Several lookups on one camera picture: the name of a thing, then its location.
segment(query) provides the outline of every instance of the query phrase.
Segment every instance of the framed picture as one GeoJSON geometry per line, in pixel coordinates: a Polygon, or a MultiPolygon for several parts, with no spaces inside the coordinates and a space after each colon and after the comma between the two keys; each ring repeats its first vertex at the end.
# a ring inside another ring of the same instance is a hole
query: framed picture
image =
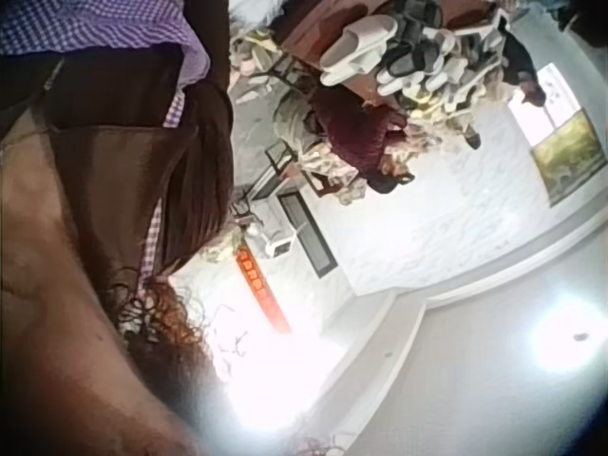
{"type": "Polygon", "coordinates": [[[335,269],[338,263],[302,195],[299,192],[284,193],[278,196],[278,200],[289,222],[296,229],[297,237],[316,275],[320,278],[335,269]]]}
{"type": "Polygon", "coordinates": [[[532,148],[551,206],[589,181],[608,160],[584,110],[532,148]]]}

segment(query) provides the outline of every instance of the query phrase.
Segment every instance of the purple checkered shirt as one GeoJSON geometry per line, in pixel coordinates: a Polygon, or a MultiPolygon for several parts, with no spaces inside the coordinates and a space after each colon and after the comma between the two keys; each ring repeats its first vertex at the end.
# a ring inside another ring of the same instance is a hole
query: purple checkered shirt
{"type": "MultiPolygon", "coordinates": [[[[181,45],[176,94],[162,126],[179,125],[185,86],[202,79],[209,56],[183,17],[180,0],[12,0],[0,23],[0,54],[70,52],[93,47],[149,48],[181,45]]],[[[154,208],[143,246],[138,295],[154,270],[162,225],[162,200],[154,208]]]]}

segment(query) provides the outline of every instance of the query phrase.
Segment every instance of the painting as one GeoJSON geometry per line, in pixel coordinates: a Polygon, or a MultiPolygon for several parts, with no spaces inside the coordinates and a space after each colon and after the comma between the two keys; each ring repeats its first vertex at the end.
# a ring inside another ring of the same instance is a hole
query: painting
{"type": "Polygon", "coordinates": [[[536,145],[532,155],[551,206],[572,195],[608,163],[584,110],[536,145]]]}

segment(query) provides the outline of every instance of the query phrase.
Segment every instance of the ceiling light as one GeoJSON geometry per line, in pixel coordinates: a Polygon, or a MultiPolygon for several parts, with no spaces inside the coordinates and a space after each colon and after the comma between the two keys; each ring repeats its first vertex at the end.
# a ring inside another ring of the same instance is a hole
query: ceiling light
{"type": "Polygon", "coordinates": [[[249,338],[231,366],[228,396],[249,428],[285,428],[314,403],[343,351],[318,337],[267,334],[249,338]]]}
{"type": "Polygon", "coordinates": [[[573,371],[588,364],[608,337],[608,320],[598,308],[568,296],[533,334],[537,362],[548,371],[573,371]]]}

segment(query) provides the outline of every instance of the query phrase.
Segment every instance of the red banner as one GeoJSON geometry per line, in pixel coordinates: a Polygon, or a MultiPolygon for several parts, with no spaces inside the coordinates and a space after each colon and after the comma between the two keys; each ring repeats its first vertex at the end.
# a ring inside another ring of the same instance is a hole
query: red banner
{"type": "Polygon", "coordinates": [[[256,297],[259,307],[270,321],[271,325],[278,333],[289,334],[292,332],[283,311],[278,307],[275,295],[268,286],[257,261],[249,250],[245,242],[241,244],[237,251],[237,264],[240,271],[247,280],[251,292],[256,297]]]}

